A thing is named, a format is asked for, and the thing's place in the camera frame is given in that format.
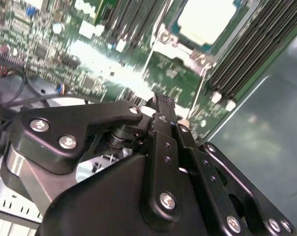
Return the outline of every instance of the motherboard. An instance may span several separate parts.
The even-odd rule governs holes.
[[[204,138],[235,108],[258,69],[297,34],[297,0],[213,2],[0,0],[0,48],[6,48],[0,56],[100,102],[128,99],[143,105],[153,92],[170,96],[176,113],[189,118],[194,136]],[[224,73],[233,68],[224,67],[258,53],[252,48],[261,45],[261,37],[247,35],[261,34],[257,20],[271,25],[284,13],[295,22],[282,33],[280,46],[255,61],[245,80],[241,72],[237,81],[228,80]],[[228,63],[242,44],[250,45],[245,56]],[[237,90],[221,90],[221,81]]]

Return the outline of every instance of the blue component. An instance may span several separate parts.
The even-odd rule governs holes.
[[[28,17],[32,17],[36,14],[36,7],[34,6],[29,6],[27,9],[26,9],[26,15]]]

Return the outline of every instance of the gray metal surface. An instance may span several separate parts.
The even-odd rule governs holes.
[[[51,174],[25,159],[13,147],[10,147],[6,164],[10,172],[21,179],[42,215],[60,193],[77,184],[75,172],[68,175]]]
[[[297,229],[297,37],[213,142]]]

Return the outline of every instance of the black cable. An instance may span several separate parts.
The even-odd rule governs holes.
[[[74,97],[74,98],[79,98],[82,100],[87,100],[93,103],[99,103],[99,99],[96,98],[90,98],[88,96],[85,95],[75,95],[75,94],[48,94],[48,95],[43,95],[41,97],[34,97],[34,98],[29,98],[29,99],[24,99],[21,101],[16,101],[16,102],[10,102],[10,103],[4,103],[3,106],[6,108],[11,108],[11,107],[17,107],[17,106],[22,106],[22,105],[27,105],[30,103],[34,103],[34,102],[40,102],[43,100],[49,100],[49,99],[54,99],[54,98],[61,98],[61,97]]]
[[[0,91],[0,106],[3,105],[3,104],[7,104],[7,103],[11,103],[11,102],[14,102],[23,92],[23,89],[25,87],[25,84],[26,84],[26,75],[25,73],[23,73],[19,68],[16,68],[16,67],[12,67],[12,68],[9,68],[9,70],[14,70],[15,72],[18,72],[18,74],[21,75],[22,77],[22,83],[21,83],[21,86],[19,87],[18,91],[16,92],[16,94],[14,95],[13,98],[11,98],[9,101],[7,102],[4,102],[3,98],[2,98],[2,93]]]

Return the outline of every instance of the hex bolt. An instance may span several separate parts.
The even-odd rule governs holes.
[[[292,228],[290,227],[290,225],[288,223],[286,223],[284,220],[281,220],[281,224],[283,225],[283,227],[289,232],[292,232]]]
[[[185,133],[188,133],[189,132],[188,128],[186,126],[183,126],[183,125],[181,126],[181,130],[183,132],[185,132]]]
[[[215,151],[215,148],[214,148],[212,145],[210,145],[210,144],[208,144],[208,149],[209,149],[211,152],[216,152],[216,151]]]
[[[164,116],[159,116],[159,118],[160,118],[161,121],[163,121],[163,122],[165,122],[165,123],[167,122],[167,118],[166,118],[166,117],[164,117]]]
[[[49,124],[42,119],[34,119],[30,122],[30,127],[36,132],[45,132],[49,129]]]
[[[175,202],[174,198],[170,194],[162,193],[159,196],[159,200],[160,200],[160,203],[163,205],[164,208],[166,208],[168,210],[175,209],[176,202]]]
[[[138,114],[138,113],[139,113],[138,110],[137,110],[136,108],[134,108],[134,107],[130,107],[129,110],[130,110],[130,112],[132,112],[133,114]]]
[[[59,144],[64,149],[74,149],[76,147],[76,140],[70,136],[62,136],[59,138]]]
[[[269,219],[268,222],[270,223],[272,229],[274,229],[278,233],[281,232],[281,228],[275,220]]]
[[[232,231],[234,231],[237,234],[240,234],[241,228],[239,222],[236,220],[233,216],[227,216],[226,221],[228,226],[231,228]]]

